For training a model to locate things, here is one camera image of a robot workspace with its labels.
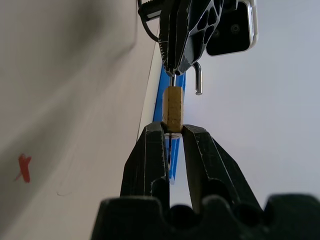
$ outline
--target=beige wall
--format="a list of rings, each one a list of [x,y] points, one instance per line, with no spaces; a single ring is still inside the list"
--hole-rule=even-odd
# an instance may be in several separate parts
[[[133,0],[0,2],[1,239],[88,239],[100,200],[119,195],[155,46],[136,12]],[[20,154],[30,183],[14,181]]]

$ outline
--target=white surface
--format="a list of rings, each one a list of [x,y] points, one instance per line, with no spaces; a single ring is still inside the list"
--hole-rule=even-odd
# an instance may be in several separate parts
[[[319,7],[317,0],[258,0],[256,46],[205,54],[202,96],[194,94],[194,70],[187,72],[184,123],[211,133],[261,205],[272,193],[320,197]],[[185,170],[180,155],[172,204],[190,204]]]
[[[161,70],[162,70],[161,53],[160,53],[159,44],[156,43],[154,46],[149,80],[148,80],[148,84],[145,92],[145,99],[144,99],[144,104],[143,104],[143,109],[141,114],[141,121],[139,125],[139,134],[137,136],[138,138],[141,135],[142,131],[144,130],[145,126],[152,123],[154,120]]]
[[[88,239],[119,195],[155,46],[136,16],[128,0],[0,3],[0,239]]]

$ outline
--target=wooden block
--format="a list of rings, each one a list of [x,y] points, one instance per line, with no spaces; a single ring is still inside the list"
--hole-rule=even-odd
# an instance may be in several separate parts
[[[184,120],[184,90],[169,86],[163,93],[162,121],[171,133],[181,133]]]

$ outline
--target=red mark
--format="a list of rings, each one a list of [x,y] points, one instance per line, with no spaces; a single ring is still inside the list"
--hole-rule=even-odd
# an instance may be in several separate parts
[[[24,154],[20,155],[19,157],[20,172],[18,176],[15,178],[15,181],[17,181],[22,175],[24,182],[30,183],[30,174],[29,174],[29,168],[28,168],[30,161],[31,161],[30,156],[26,158]]]

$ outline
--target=camera lens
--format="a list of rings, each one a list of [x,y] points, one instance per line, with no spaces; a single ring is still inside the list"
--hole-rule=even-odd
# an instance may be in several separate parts
[[[231,33],[238,34],[240,32],[240,26],[238,24],[233,24],[231,26]]]

